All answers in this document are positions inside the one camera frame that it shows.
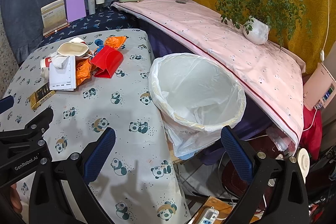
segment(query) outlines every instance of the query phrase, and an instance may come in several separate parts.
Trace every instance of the ribbed white pot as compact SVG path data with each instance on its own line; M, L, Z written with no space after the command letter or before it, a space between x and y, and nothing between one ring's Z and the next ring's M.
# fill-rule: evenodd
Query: ribbed white pot
M252 43L261 45L264 44L268 40L268 33L270 30L270 27L261 21L255 19L252 17L253 22L249 20L252 31L249 31L249 34L246 33L245 28L243 27L243 32L245 37L250 40Z

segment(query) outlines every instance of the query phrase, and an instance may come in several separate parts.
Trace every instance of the white plastic bag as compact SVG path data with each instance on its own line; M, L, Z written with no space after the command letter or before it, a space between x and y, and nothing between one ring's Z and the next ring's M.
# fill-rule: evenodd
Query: white plastic bag
M154 60L149 92L161 110L174 155L193 155L221 137L224 126L240 122L244 90L223 66L189 53Z

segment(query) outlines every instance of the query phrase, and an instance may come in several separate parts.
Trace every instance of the crumpled orange packaging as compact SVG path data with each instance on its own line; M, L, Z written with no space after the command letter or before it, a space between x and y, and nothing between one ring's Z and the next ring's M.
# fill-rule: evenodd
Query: crumpled orange packaging
M127 37L108 37L105 40L105 45L117 50L126 41Z
M76 84L79 86L85 79L91 77L91 71L96 68L92 65L90 58L83 59L76 63Z

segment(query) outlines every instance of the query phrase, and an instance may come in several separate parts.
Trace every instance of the pink tablecloth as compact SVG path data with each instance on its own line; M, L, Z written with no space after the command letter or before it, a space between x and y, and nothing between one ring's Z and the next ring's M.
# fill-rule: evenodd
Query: pink tablecloth
M114 3L167 33L196 54L231 71L245 92L268 114L297 148L303 130L304 62L272 42L255 45L221 16L191 0L142 0Z

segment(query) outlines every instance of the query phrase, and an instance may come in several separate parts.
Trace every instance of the speckled wall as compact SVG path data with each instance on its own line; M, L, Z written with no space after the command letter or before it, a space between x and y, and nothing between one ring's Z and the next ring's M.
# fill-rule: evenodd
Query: speckled wall
M3 28L0 10L0 98L4 95L9 82L17 70L18 65L9 46L5 29Z

